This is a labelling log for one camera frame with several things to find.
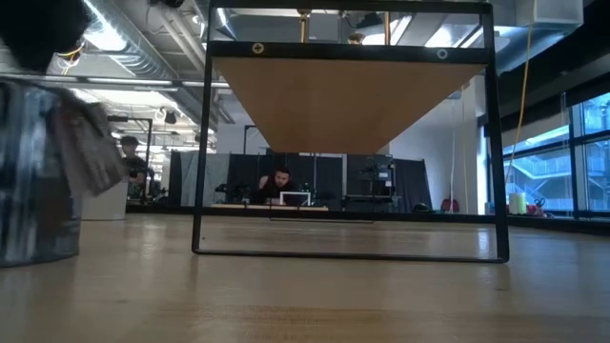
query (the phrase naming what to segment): desk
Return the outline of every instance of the desk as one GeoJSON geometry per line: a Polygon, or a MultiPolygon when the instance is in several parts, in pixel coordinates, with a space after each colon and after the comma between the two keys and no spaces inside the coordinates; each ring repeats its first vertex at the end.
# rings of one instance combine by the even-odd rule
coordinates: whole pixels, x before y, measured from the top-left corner
{"type": "Polygon", "coordinates": [[[239,205],[239,204],[213,204],[214,209],[247,209],[247,210],[272,210],[272,211],[317,211],[327,212],[327,207],[296,207],[279,205],[239,205]]]}

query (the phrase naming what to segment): hair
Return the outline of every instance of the hair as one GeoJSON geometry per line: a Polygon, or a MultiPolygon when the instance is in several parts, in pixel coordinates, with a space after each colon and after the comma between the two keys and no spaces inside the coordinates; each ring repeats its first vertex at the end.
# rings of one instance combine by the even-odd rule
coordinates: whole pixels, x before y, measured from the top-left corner
{"type": "Polygon", "coordinates": [[[290,175],[290,171],[288,170],[288,168],[286,168],[284,166],[279,166],[279,167],[275,168],[275,173],[278,173],[278,172],[287,173],[290,175]]]}
{"type": "Polygon", "coordinates": [[[121,145],[137,147],[138,145],[140,145],[140,142],[138,142],[137,138],[135,138],[133,136],[124,136],[121,138],[121,145]]]}

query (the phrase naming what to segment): person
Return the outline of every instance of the person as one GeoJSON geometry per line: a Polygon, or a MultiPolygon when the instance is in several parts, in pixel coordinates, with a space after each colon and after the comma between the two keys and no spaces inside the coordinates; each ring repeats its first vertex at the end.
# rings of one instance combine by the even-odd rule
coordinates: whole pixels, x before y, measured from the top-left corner
{"type": "Polygon", "coordinates": [[[139,144],[137,138],[133,136],[124,136],[121,138],[121,149],[125,153],[123,161],[125,161],[130,173],[129,197],[141,196],[146,182],[148,166],[146,165],[146,161],[135,153],[139,144]]]}
{"type": "MultiPolygon", "coordinates": [[[[278,167],[275,172],[269,176],[263,176],[258,181],[258,191],[254,193],[252,200],[253,204],[269,204],[279,203],[279,194],[281,192],[297,192],[298,187],[293,182],[290,171],[286,167],[278,167]]],[[[284,204],[289,206],[300,205],[300,199],[293,196],[284,196],[284,204]]]]}

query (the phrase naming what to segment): red object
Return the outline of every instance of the red object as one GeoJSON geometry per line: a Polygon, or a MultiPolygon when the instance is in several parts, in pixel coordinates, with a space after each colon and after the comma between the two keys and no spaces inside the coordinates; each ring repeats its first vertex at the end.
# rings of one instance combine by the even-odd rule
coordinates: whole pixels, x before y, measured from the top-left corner
{"type": "MultiPolygon", "coordinates": [[[[459,203],[456,199],[454,199],[454,213],[459,213],[459,203]]],[[[445,199],[442,201],[442,205],[440,205],[440,209],[444,212],[449,212],[451,210],[451,200],[445,199]]]]}

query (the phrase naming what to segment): window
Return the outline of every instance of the window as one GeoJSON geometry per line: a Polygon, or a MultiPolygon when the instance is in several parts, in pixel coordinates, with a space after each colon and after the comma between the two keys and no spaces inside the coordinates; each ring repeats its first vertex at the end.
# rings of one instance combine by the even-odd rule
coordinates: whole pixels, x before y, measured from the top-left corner
{"type": "Polygon", "coordinates": [[[610,93],[582,103],[584,134],[610,130],[610,115],[608,115],[609,104],[610,93]]]}
{"type": "Polygon", "coordinates": [[[586,146],[587,198],[590,211],[610,211],[610,140],[586,146]]]}
{"type": "MultiPolygon", "coordinates": [[[[509,164],[509,159],[504,160],[504,173],[508,172],[509,164]]],[[[524,192],[528,204],[544,199],[546,210],[571,211],[574,209],[571,175],[568,149],[516,158],[506,194],[524,192]]]]}
{"type": "MultiPolygon", "coordinates": [[[[565,125],[517,143],[515,151],[525,151],[532,148],[543,147],[547,144],[567,140],[569,136],[570,128],[568,125],[565,125]]],[[[513,147],[514,146],[509,146],[504,148],[504,154],[513,153],[513,147]]]]}

